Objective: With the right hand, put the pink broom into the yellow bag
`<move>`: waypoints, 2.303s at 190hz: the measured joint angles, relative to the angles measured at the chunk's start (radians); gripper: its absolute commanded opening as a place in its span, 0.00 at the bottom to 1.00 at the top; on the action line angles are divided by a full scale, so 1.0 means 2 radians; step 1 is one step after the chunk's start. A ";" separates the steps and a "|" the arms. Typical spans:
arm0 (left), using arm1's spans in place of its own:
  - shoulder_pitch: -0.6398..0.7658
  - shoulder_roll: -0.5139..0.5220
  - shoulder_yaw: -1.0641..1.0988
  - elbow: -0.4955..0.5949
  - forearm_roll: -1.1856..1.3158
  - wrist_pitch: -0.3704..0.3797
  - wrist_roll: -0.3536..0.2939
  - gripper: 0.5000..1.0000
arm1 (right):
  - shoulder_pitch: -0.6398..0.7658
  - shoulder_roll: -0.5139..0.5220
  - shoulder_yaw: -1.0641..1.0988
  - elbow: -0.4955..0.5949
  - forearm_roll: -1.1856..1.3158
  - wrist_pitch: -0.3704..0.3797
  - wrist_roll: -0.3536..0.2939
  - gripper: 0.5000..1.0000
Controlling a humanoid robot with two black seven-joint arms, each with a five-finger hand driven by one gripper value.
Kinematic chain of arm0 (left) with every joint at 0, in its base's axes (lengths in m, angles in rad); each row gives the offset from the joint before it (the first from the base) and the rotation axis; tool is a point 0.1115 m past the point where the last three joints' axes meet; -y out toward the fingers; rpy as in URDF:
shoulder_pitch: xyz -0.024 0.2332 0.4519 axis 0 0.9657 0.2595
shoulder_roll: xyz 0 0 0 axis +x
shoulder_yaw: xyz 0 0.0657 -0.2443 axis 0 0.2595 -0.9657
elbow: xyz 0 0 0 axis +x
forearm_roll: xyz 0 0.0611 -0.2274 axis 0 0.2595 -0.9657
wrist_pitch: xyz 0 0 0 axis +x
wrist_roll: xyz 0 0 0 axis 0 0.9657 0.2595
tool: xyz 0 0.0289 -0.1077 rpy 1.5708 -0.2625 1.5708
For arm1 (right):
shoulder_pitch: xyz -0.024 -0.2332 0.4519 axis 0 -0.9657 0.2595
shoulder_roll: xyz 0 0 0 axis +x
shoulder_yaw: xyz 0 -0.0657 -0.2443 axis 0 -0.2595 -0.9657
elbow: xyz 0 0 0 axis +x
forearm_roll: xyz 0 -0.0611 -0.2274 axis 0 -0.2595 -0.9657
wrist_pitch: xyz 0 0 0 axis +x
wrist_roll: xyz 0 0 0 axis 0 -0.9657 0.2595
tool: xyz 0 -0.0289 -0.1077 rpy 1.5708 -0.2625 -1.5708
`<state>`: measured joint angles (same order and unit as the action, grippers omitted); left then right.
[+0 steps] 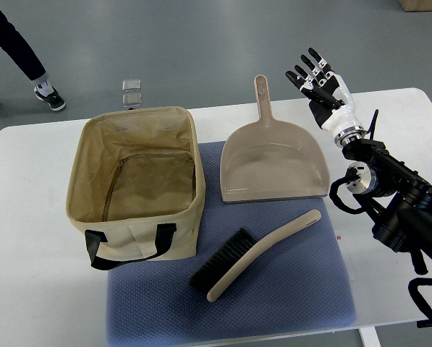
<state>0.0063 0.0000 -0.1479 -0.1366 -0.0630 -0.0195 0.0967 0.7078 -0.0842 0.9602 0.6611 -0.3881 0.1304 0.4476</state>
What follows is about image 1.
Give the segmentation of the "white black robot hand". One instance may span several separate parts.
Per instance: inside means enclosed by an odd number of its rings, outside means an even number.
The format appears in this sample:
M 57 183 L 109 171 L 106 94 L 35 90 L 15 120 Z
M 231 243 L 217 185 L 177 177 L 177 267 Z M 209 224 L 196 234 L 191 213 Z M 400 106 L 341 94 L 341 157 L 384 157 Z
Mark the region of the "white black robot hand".
M 310 100 L 316 124 L 331 134 L 338 147 L 364 138 L 366 131 L 355 116 L 355 102 L 342 76 L 314 48 L 301 60 L 306 69 L 295 65 L 285 75 Z

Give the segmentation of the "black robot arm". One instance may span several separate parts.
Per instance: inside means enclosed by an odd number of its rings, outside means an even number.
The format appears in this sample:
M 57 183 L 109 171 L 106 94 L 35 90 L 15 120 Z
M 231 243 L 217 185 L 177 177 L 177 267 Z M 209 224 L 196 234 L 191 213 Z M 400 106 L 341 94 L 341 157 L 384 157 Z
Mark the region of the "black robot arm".
M 417 326 L 431 327 L 432 308 L 419 288 L 432 286 L 424 261 L 432 260 L 432 185 L 373 139 L 375 127 L 372 121 L 368 131 L 348 132 L 339 139 L 351 164 L 331 184 L 329 196 L 346 213 L 366 213 L 374 222 L 374 239 L 394 252 L 410 254 L 418 277 L 409 282 L 408 291 L 426 316 Z

